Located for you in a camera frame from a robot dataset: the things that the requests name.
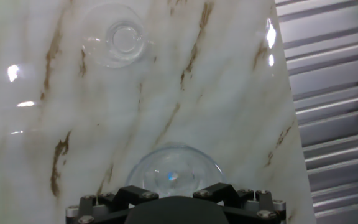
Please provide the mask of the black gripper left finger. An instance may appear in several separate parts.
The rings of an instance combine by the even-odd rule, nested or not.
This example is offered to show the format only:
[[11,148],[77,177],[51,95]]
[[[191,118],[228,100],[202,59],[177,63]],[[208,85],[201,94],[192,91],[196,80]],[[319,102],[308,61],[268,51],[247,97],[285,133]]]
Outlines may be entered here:
[[131,211],[130,205],[136,206],[157,199],[159,194],[133,185],[122,187],[117,193],[84,195],[78,205],[70,205],[66,208],[65,223],[124,223]]

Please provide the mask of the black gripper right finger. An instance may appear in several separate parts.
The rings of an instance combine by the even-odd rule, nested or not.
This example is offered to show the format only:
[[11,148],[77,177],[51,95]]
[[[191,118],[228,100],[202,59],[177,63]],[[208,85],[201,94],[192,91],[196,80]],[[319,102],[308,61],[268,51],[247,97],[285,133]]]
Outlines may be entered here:
[[193,198],[215,203],[229,223],[286,224],[286,202],[275,200],[268,190],[235,190],[217,183],[193,193]]

